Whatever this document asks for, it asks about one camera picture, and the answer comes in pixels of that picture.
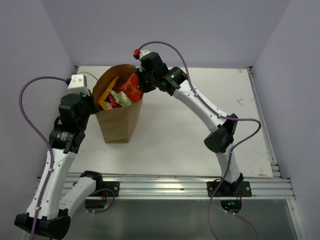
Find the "cassava chips bag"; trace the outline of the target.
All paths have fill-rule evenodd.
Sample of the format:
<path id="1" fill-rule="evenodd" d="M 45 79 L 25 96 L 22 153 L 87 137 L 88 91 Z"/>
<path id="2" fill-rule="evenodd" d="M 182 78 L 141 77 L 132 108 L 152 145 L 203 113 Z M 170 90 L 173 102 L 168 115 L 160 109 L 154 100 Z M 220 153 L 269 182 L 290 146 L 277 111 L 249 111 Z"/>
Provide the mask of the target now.
<path id="1" fill-rule="evenodd" d="M 124 92 L 133 103 L 139 102 L 143 93 L 139 87 L 138 75 L 136 73 L 132 74 L 128 80 L 118 88 L 118 92 Z"/>

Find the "orange Kettle chips bag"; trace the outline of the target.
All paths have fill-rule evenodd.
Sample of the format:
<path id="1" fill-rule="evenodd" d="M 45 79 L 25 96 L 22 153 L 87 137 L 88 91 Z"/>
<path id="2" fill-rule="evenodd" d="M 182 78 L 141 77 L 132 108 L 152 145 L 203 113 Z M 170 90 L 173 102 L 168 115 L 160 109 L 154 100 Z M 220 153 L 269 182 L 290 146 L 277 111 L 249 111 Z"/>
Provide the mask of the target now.
<path id="1" fill-rule="evenodd" d="M 98 99 L 98 104 L 101 106 L 102 103 L 107 99 L 108 95 L 110 94 L 111 90 L 114 88 L 116 82 L 118 81 L 119 77 L 115 77 L 110 84 L 108 85 L 108 87 L 106 88 L 106 90 L 103 92 L 103 94 L 101 95 L 101 97 Z"/>

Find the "colourful fruit candy packet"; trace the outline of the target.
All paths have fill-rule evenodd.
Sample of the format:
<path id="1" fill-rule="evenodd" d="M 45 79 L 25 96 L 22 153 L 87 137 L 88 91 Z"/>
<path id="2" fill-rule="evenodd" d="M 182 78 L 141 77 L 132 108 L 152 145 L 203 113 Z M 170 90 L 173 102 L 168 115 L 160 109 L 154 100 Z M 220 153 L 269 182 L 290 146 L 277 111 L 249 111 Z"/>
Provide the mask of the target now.
<path id="1" fill-rule="evenodd" d="M 109 111 L 113 109 L 112 105 L 107 101 L 100 101 L 98 104 L 104 111 Z"/>

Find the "pink silver chips bag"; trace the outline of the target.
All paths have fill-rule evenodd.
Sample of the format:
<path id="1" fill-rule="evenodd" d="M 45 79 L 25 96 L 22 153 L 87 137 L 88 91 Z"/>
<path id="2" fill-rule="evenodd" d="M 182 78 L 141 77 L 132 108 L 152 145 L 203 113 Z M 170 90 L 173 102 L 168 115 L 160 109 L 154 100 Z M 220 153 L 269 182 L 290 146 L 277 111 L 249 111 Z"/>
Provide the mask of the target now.
<path id="1" fill-rule="evenodd" d="M 120 107 L 121 107 L 121 105 L 119 105 L 119 104 L 116 102 L 116 100 L 114 99 L 114 97 L 113 97 L 112 95 L 109 95 L 109 96 L 107 97 L 107 101 L 110 103 L 110 105 L 111 105 L 111 107 L 112 107 L 113 109 L 115 109 L 115 108 L 120 108 Z"/>

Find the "small green candy packet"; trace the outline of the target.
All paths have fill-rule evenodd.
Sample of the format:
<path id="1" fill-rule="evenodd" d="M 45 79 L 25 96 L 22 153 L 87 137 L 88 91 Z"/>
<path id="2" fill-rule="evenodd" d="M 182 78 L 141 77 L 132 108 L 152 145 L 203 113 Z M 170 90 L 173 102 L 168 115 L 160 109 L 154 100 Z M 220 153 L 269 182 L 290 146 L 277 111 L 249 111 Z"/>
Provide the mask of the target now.
<path id="1" fill-rule="evenodd" d="M 123 91 L 117 93 L 112 90 L 110 95 L 113 97 L 115 103 L 122 107 L 130 106 L 133 103 Z"/>

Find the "brown paper bag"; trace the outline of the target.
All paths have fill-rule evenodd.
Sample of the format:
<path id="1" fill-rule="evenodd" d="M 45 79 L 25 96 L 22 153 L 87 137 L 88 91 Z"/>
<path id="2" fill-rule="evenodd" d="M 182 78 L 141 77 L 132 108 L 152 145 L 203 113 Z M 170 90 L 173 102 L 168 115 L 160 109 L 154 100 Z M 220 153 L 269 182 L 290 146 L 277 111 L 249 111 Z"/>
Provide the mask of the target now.
<path id="1" fill-rule="evenodd" d="M 133 102 L 129 106 L 121 106 L 107 111 L 100 107 L 98 100 L 114 78 L 119 77 L 111 91 L 119 93 L 118 88 L 135 73 L 136 67 L 132 64 L 112 66 L 97 79 L 92 89 L 94 103 L 99 109 L 95 116 L 103 140 L 107 144 L 128 143 L 130 141 L 140 115 L 143 94 L 139 102 Z"/>

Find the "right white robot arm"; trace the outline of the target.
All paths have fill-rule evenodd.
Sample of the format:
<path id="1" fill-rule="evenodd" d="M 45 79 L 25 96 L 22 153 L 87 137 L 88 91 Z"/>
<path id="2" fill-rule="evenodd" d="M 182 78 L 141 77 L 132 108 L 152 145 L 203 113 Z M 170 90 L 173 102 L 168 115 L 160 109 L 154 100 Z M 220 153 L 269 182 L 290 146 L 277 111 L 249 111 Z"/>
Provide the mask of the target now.
<path id="1" fill-rule="evenodd" d="M 234 142 L 234 133 L 237 127 L 237 116 L 232 114 L 227 119 L 226 113 L 217 110 L 210 111 L 215 105 L 202 103 L 205 97 L 201 93 L 194 93 L 187 80 L 187 74 L 179 67 L 168 68 L 160 55 L 154 51 L 136 49 L 134 58 L 140 61 L 136 69 L 139 87 L 143 93 L 159 89 L 168 93 L 185 104 L 209 130 L 204 139 L 204 145 L 216 154 L 224 178 L 219 191 L 227 196 L 235 196 L 241 190 L 244 180 L 231 148 Z"/>

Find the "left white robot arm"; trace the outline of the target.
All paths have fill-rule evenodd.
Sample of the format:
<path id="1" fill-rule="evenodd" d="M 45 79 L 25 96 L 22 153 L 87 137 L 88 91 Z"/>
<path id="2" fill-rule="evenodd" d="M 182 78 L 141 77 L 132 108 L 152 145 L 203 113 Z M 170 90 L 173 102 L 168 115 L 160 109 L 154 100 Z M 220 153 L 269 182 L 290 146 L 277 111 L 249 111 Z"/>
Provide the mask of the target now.
<path id="1" fill-rule="evenodd" d="M 69 93 L 60 100 L 58 111 L 38 189 L 26 212 L 15 217 L 14 224 L 31 237 L 62 240 L 75 211 L 89 195 L 101 195 L 104 184 L 101 173 L 86 170 L 75 186 L 61 196 L 69 169 L 85 138 L 89 117 L 98 108 L 91 93 Z"/>

